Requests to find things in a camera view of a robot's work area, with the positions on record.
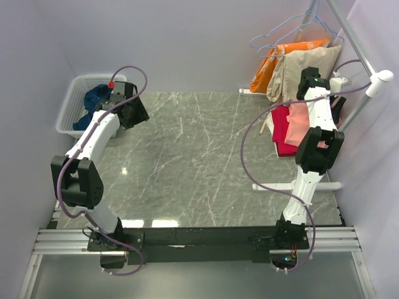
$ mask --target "gray marble surface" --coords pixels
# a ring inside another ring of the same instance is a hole
[[[103,200],[127,227],[274,225],[288,196],[252,191],[240,162],[243,133],[265,98],[238,93],[147,93],[151,119],[111,139],[97,169]],[[288,183],[293,158],[278,158],[270,132],[255,124],[245,159],[263,183]],[[331,192],[317,192],[316,224],[340,224]],[[58,228],[81,228],[84,217],[62,215]]]

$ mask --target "orange garment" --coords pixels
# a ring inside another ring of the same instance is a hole
[[[312,42],[296,42],[294,44],[281,44],[277,45],[275,49],[271,49],[267,54],[272,55],[284,55],[291,53],[295,50],[312,50],[317,47],[327,47],[330,43],[330,39],[313,40]],[[272,78],[274,68],[277,62],[282,57],[265,57],[263,63],[256,72],[255,77],[251,82],[251,91],[266,93],[267,86],[269,85],[270,79]]]

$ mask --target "red object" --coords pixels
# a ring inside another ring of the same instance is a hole
[[[289,122],[287,121],[288,115],[288,107],[279,106],[277,109],[272,110],[274,124],[272,141],[276,143],[277,155],[279,157],[293,157],[298,150],[298,147],[284,143],[289,126]]]

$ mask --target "blue cloth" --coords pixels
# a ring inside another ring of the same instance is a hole
[[[95,106],[103,100],[106,96],[111,94],[112,89],[108,88],[106,84],[100,84],[94,87],[85,94],[84,105],[87,114],[83,116],[77,123],[73,124],[75,131],[84,131],[92,121]]]

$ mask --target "beige garment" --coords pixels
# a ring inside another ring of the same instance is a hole
[[[322,78],[327,78],[337,60],[341,46],[318,47],[312,50],[296,50],[279,59],[274,69],[267,97],[272,102],[296,99],[300,73],[307,67],[317,67]]]

